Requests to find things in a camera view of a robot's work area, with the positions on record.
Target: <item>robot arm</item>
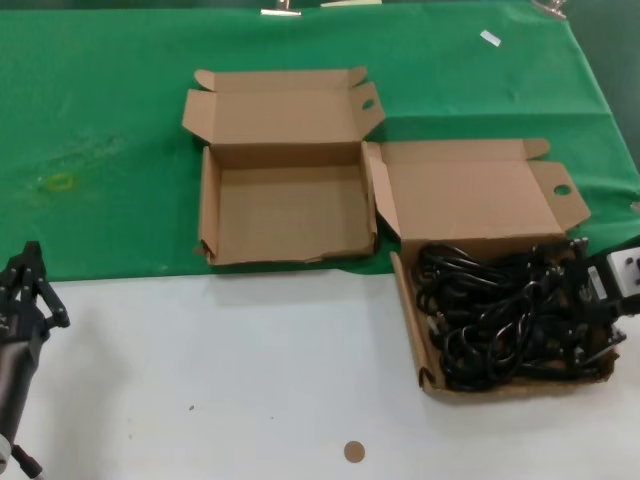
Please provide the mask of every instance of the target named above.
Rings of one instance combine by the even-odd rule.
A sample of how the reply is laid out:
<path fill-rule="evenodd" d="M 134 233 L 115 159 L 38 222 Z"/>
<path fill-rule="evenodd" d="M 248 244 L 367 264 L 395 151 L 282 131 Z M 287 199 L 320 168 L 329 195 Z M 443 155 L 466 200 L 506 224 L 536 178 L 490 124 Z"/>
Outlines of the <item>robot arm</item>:
<path fill-rule="evenodd" d="M 24 453 L 18 446 L 14 449 L 14 440 L 42 344 L 52 328 L 69 326 L 67 311 L 46 273 L 38 242 L 27 242 L 0 272 L 0 474 L 12 450 L 16 458 Z M 51 316 L 38 309 L 38 297 Z"/>

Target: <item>small brown sticker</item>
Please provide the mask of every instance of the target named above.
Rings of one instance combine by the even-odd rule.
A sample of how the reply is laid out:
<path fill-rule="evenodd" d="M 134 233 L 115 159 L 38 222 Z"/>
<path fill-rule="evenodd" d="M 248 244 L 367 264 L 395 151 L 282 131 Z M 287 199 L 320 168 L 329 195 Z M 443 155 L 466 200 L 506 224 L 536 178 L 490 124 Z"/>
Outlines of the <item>small brown sticker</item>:
<path fill-rule="evenodd" d="M 364 447 L 360 442 L 351 441 L 344 446 L 344 456 L 351 463 L 360 463 L 364 458 Z"/>

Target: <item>white tabletop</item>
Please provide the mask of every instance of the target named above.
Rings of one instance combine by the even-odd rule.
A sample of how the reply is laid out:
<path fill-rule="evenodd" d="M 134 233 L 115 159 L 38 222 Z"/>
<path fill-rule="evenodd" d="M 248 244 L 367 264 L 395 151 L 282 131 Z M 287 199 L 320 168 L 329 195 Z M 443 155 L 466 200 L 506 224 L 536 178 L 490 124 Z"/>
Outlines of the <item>white tabletop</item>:
<path fill-rule="evenodd" d="M 460 404 L 419 389 L 391 275 L 55 288 L 72 326 L 44 347 L 17 439 L 49 480 L 640 475 L 640 319 L 619 322 L 606 384 Z"/>

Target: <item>empty cardboard box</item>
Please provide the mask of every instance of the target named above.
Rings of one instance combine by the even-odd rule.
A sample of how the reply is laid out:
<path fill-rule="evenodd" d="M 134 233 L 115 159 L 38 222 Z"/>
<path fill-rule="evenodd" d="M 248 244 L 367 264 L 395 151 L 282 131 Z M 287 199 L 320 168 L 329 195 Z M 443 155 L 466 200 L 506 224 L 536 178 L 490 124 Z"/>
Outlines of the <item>empty cardboard box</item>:
<path fill-rule="evenodd" d="M 522 252 L 565 238 L 590 213 L 560 163 L 536 160 L 545 140 L 461 140 L 365 145 L 378 212 L 401 239 L 392 254 L 418 382 L 450 392 L 409 269 L 419 249 L 444 242 L 479 258 Z M 610 352 L 613 371 L 615 352 Z M 567 383 L 524 381 L 491 393 L 539 391 Z"/>
<path fill-rule="evenodd" d="M 384 119 L 366 70 L 213 73 L 183 126 L 204 149 L 200 240 L 212 265 L 372 254 L 361 140 Z"/>

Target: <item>green tablecloth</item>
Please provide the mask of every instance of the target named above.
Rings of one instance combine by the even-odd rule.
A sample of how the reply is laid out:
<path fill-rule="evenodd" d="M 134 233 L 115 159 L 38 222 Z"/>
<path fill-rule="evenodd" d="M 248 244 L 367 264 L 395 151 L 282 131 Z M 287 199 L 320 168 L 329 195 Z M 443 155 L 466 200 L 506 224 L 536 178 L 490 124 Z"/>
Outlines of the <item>green tablecloth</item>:
<path fill-rule="evenodd" d="M 591 208 L 575 234 L 592 251 L 640 234 L 640 178 L 582 52 L 525 2 L 9 12 L 0 45 L 0 259 L 38 239 L 54 279 L 211 271 L 193 254 L 201 151 L 180 126 L 198 68 L 366 65 L 376 140 L 546 137 Z M 375 257 L 321 266 L 389 271 L 392 248 L 384 233 Z"/>

